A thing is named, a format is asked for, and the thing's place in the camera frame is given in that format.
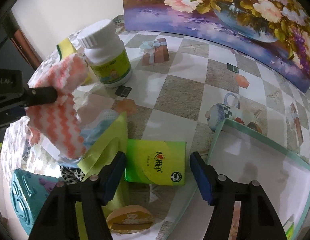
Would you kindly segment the round gold tin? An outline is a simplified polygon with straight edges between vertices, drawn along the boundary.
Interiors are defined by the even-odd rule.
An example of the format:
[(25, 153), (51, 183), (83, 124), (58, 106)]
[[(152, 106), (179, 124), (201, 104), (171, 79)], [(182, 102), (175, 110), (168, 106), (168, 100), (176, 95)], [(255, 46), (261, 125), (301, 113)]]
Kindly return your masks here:
[(144, 207), (128, 205), (113, 211), (106, 219), (108, 228), (116, 233), (130, 234), (149, 229), (154, 216)]

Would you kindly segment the flower painting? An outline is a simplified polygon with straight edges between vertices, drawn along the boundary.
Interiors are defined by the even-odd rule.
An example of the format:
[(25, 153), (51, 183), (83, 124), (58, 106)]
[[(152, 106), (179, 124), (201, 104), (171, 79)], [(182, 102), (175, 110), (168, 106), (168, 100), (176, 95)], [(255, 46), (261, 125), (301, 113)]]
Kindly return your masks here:
[(310, 0), (123, 0), (128, 30), (202, 38), (310, 87)]

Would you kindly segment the teal plastic box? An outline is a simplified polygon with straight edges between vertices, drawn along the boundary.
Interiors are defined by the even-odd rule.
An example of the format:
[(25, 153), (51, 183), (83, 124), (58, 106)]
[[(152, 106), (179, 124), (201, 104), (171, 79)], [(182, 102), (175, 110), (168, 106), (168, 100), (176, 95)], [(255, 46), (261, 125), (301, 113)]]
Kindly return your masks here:
[(10, 182), (12, 207), (26, 234), (30, 234), (44, 202), (58, 178), (15, 169)]

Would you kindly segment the white pill bottle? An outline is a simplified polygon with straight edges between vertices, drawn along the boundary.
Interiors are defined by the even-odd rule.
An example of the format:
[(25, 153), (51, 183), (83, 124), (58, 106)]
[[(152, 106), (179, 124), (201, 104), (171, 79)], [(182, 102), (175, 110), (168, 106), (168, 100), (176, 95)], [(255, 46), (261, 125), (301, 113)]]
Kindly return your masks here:
[(112, 20), (101, 20), (84, 28), (77, 40), (84, 48), (86, 61), (103, 85), (115, 88), (128, 81), (131, 64)]

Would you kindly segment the yellow green sponge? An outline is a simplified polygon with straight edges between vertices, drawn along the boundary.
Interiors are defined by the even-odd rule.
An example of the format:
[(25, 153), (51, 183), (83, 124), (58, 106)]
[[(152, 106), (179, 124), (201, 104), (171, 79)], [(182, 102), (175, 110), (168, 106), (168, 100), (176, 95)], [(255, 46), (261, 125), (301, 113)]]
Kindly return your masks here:
[[(60, 41), (57, 44), (57, 51), (59, 53), (59, 61), (66, 59), (68, 56), (74, 53), (78, 53), (78, 51), (68, 38), (65, 38), (64, 40)], [(88, 66), (87, 77), (85, 81), (82, 83), (82, 85), (83, 86), (89, 85), (92, 83), (92, 81), (93, 81), (92, 72), (90, 71), (90, 67)]]

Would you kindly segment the checkered printed table cover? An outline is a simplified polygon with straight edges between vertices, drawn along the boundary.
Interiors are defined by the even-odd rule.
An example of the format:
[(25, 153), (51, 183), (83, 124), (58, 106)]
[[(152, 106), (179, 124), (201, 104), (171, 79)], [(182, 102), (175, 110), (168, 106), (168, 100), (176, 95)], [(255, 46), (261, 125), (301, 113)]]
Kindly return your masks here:
[(183, 141), (212, 137), (226, 119), (247, 126), (310, 165), (310, 88), (302, 93), (264, 64), (213, 42), (116, 29), (132, 74), (123, 87), (100, 82), (73, 95), (81, 123), (106, 109), (127, 113), (131, 139)]

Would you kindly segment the lime green cloth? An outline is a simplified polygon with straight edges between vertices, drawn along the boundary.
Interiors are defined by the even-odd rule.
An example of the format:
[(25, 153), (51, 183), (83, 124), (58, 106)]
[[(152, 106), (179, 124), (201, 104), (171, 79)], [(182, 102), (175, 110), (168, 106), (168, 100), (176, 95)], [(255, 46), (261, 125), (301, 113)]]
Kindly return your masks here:
[[(128, 129), (127, 113), (122, 112), (111, 125), (98, 137), (88, 149), (78, 167), (87, 180), (93, 174), (99, 174), (105, 165), (109, 165), (118, 151), (127, 152)], [(113, 199), (102, 210), (108, 217), (112, 211), (129, 204), (128, 183), (121, 179)]]

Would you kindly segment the leopard print scrunchie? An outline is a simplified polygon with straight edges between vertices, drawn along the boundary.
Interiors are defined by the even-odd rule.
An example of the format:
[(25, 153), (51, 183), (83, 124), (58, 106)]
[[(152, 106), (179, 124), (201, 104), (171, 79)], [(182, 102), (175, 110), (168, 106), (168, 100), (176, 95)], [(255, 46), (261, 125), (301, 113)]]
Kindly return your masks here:
[(67, 184), (81, 183), (85, 177), (85, 174), (79, 168), (61, 166), (60, 172)]

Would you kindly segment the white tray teal rim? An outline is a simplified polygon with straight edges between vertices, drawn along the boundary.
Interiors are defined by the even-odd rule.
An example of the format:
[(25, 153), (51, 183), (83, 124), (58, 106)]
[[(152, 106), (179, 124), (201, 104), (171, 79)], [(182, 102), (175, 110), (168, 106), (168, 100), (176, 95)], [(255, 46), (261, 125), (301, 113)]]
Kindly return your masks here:
[(270, 138), (226, 119), (212, 137), (195, 133), (186, 152), (197, 151), (219, 174), (240, 183), (257, 180), (266, 191), (282, 224), (294, 227), (292, 239), (302, 239), (310, 218), (310, 165)]

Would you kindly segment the blue face mask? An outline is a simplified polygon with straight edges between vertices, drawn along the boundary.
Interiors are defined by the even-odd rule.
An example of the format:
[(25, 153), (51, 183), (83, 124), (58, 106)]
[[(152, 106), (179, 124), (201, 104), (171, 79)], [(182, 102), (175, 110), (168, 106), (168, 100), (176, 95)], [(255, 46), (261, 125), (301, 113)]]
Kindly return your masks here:
[(76, 113), (75, 117), (79, 121), (79, 139), (82, 141), (79, 143), (80, 155), (71, 159), (70, 157), (60, 156), (57, 160), (59, 166), (65, 166), (70, 168), (77, 168), (79, 161), (84, 157), (87, 150), (97, 141), (97, 139), (109, 128), (109, 126), (118, 118), (119, 114), (112, 109), (106, 109), (101, 111), (95, 120), (87, 125), (81, 124), (79, 114)]

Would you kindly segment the green tissue pack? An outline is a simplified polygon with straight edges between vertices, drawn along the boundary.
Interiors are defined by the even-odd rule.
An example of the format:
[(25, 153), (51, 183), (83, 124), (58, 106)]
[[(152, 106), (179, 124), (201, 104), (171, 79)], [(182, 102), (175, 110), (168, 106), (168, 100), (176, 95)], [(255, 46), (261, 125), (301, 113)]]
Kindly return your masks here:
[(185, 185), (186, 142), (128, 139), (125, 181)]

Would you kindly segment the pink white striped cloth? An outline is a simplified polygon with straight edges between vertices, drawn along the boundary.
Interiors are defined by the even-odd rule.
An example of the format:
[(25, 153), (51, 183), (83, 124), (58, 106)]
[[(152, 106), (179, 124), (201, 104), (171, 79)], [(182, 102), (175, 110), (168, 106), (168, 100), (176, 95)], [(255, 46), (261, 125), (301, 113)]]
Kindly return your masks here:
[(72, 93), (85, 81), (87, 72), (84, 59), (73, 53), (53, 64), (34, 83), (35, 88), (55, 88), (57, 99), (54, 103), (26, 108), (31, 145), (37, 144), (44, 135), (69, 159), (78, 159), (85, 154)]

